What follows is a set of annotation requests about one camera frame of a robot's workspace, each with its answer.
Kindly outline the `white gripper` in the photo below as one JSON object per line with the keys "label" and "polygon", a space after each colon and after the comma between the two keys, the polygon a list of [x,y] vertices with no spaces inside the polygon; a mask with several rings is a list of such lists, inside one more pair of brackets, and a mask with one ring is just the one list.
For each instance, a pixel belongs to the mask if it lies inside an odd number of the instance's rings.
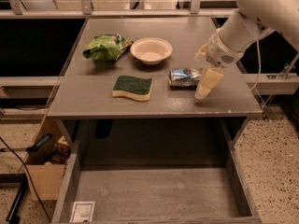
{"label": "white gripper", "polygon": [[197,61],[206,59],[210,64],[215,65],[204,71],[204,74],[201,76],[200,82],[197,85],[195,98],[207,98],[224,76],[221,67],[230,67],[238,62],[243,55],[243,51],[233,51],[225,46],[221,41],[220,29],[217,29],[208,39],[207,43],[204,44],[194,56],[194,59]]}

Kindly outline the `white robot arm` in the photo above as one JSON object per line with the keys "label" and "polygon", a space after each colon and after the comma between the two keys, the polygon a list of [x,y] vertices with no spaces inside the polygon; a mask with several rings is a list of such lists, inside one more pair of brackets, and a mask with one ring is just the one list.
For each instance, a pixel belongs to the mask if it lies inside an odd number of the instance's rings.
{"label": "white robot arm", "polygon": [[223,69],[273,31],[299,50],[299,0],[236,0],[236,5],[237,10],[196,53],[211,64],[197,85],[197,99],[206,98],[223,78]]}

